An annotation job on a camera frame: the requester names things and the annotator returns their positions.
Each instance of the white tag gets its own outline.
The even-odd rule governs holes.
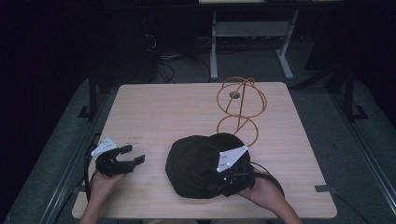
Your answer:
[[[107,152],[114,148],[117,148],[117,144],[113,140],[111,140],[111,138],[107,137],[105,141],[99,144],[99,146],[93,152],[91,152],[91,156]]]
[[[220,152],[217,171],[221,173],[232,167],[239,160],[239,158],[244,155],[246,151],[248,151],[248,147],[242,146],[228,151]]]

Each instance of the hand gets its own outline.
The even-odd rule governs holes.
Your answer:
[[[282,193],[277,189],[276,185],[270,180],[256,177],[256,182],[252,189],[243,189],[238,195],[248,199],[258,206],[268,209],[275,213],[285,223],[303,223],[295,213],[291,205],[283,197]]]
[[[91,184],[91,198],[88,201],[87,208],[85,209],[81,220],[79,221],[80,224],[97,223],[103,203],[125,176],[126,174],[108,177],[107,175],[97,173],[93,177]]]

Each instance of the desk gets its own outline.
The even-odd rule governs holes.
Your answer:
[[[336,208],[330,193],[315,190],[315,186],[326,183],[286,85],[256,83],[256,87],[265,94],[268,106],[253,119],[260,136],[249,149],[251,160],[263,165],[279,180],[287,200],[300,217],[334,217]],[[118,157],[120,161],[143,154],[146,161],[122,180],[101,217],[276,217],[237,195],[229,198],[220,195],[210,200],[181,198],[167,178],[166,158],[177,139],[216,133],[218,122],[226,116],[216,100],[220,88],[220,83],[120,87],[101,141],[109,136],[120,147],[134,146],[133,152]],[[244,111],[255,113],[257,95],[248,90]],[[227,97],[221,95],[219,101],[228,102]],[[248,144],[250,130],[240,134],[238,137]],[[73,208],[74,217],[82,216],[86,203],[85,194],[81,192]]]

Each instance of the gray floor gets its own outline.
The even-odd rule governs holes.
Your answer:
[[[254,77],[256,81],[280,81],[292,86],[318,73],[304,70],[312,47],[309,41],[290,44],[287,58],[295,75],[293,80],[284,78],[276,58],[275,49],[280,42],[260,41],[250,43],[249,48],[238,52],[219,54],[218,82],[226,77],[239,76]],[[209,54],[202,53],[200,59],[208,64]],[[175,69],[176,83],[208,81],[207,67],[201,61],[182,58],[167,64]],[[377,185],[353,131],[359,129],[389,182],[395,186],[396,174],[393,171],[396,163],[393,160],[396,158],[396,130],[359,81],[355,85],[354,103],[363,107],[369,119],[357,120],[353,124],[354,129],[351,128],[338,105],[343,93],[327,93],[324,89],[326,81],[324,78],[303,91],[290,91],[323,176],[330,187],[337,188],[339,194],[371,223],[396,223],[396,216]],[[152,81],[163,82],[161,76]],[[89,104],[88,83],[81,84],[14,203],[6,223],[78,223],[78,219],[71,215],[76,194],[70,192],[82,178],[81,155],[94,135],[102,131],[116,94],[117,88],[111,93],[98,92],[99,113],[92,122],[88,122],[88,119],[78,118],[80,109]],[[335,218],[305,219],[304,223],[363,223],[345,203],[337,198],[334,198],[334,203],[338,211]],[[64,204],[63,209],[57,206],[60,204]],[[102,219],[100,223],[138,223],[138,220]]]

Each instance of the light wood table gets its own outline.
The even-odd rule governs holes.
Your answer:
[[[102,217],[116,218],[253,218],[276,217],[248,200],[233,195],[210,200],[178,196],[165,173],[166,158],[172,144],[190,135],[216,133],[226,114],[217,104],[222,83],[148,84],[120,87],[103,129],[119,147],[132,144],[134,150],[118,156],[129,161],[146,155],[118,185],[106,202]],[[300,217],[335,217],[336,208],[329,192],[316,192],[325,185],[318,162],[306,137],[289,91],[283,83],[256,83],[266,96],[266,110],[253,121],[260,129],[257,142],[249,148],[252,161],[267,168],[281,183],[286,198]],[[229,101],[220,95],[220,103]],[[243,112],[260,110],[260,98],[247,88]],[[233,133],[236,123],[220,126]],[[237,135],[245,144],[255,136],[247,126]],[[91,163],[90,173],[94,169]],[[73,216],[81,217],[87,202],[85,193],[76,200]]]

